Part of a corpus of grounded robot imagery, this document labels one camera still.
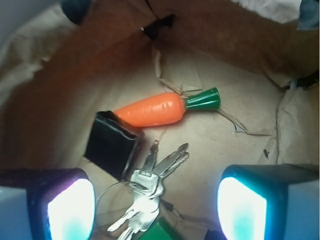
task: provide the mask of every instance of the crumpled paper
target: crumpled paper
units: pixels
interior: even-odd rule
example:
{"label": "crumpled paper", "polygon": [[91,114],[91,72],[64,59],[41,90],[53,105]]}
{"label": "crumpled paper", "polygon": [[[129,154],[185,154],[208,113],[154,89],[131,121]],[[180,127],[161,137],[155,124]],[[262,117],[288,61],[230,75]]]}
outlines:
{"label": "crumpled paper", "polygon": [[285,24],[299,19],[302,0],[232,0],[261,17]]}
{"label": "crumpled paper", "polygon": [[273,134],[284,91],[263,75],[163,41],[153,45],[153,62],[158,79],[176,93],[190,96],[217,87],[222,115],[248,134]]}
{"label": "crumpled paper", "polygon": [[319,84],[287,90],[277,115],[278,163],[319,165]]}

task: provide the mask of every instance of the brown paper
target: brown paper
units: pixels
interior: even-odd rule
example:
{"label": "brown paper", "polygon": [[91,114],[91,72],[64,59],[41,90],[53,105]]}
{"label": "brown paper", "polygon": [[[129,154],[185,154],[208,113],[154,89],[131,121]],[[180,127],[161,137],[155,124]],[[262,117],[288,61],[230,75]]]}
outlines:
{"label": "brown paper", "polygon": [[297,31],[297,22],[280,24],[229,0],[149,2],[158,17],[177,16],[161,38],[265,75],[281,87],[319,69],[319,30]]}
{"label": "brown paper", "polygon": [[319,165],[319,84],[288,90],[278,110],[278,163]]}
{"label": "brown paper", "polygon": [[183,96],[217,87],[222,115],[248,134],[272,135],[284,92],[269,79],[173,43],[153,47],[156,74],[167,87]]}

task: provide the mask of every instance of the toy carrot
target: toy carrot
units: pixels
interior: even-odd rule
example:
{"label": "toy carrot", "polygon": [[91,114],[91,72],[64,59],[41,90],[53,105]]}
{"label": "toy carrot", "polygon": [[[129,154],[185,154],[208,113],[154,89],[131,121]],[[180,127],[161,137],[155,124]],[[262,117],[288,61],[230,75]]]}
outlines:
{"label": "toy carrot", "polygon": [[165,92],[132,103],[114,113],[132,126],[142,128],[175,123],[186,110],[217,110],[220,103],[216,88],[189,98],[182,98],[175,92]]}

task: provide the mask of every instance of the glowing light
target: glowing light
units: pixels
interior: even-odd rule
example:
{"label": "glowing light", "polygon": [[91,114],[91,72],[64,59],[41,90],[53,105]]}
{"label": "glowing light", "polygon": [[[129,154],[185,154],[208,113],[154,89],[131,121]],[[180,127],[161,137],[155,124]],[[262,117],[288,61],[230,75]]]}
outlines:
{"label": "glowing light", "polygon": [[52,239],[88,239],[93,228],[94,216],[94,186],[87,179],[78,179],[48,204]]}
{"label": "glowing light", "polygon": [[217,210],[228,240],[263,240],[267,200],[234,177],[224,178],[218,188]]}

